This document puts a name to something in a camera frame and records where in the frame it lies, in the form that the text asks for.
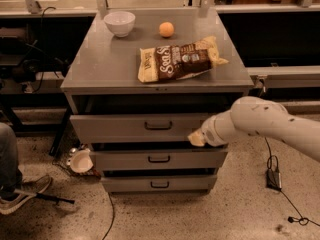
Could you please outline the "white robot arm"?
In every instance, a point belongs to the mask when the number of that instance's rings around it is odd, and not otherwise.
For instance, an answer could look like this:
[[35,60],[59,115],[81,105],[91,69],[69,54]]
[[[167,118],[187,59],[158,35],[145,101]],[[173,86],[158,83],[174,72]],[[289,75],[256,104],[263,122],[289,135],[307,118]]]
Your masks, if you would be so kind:
[[206,119],[188,139],[193,146],[213,147],[240,135],[269,137],[320,161],[320,122],[288,113],[276,102],[253,96],[236,100],[228,111]]

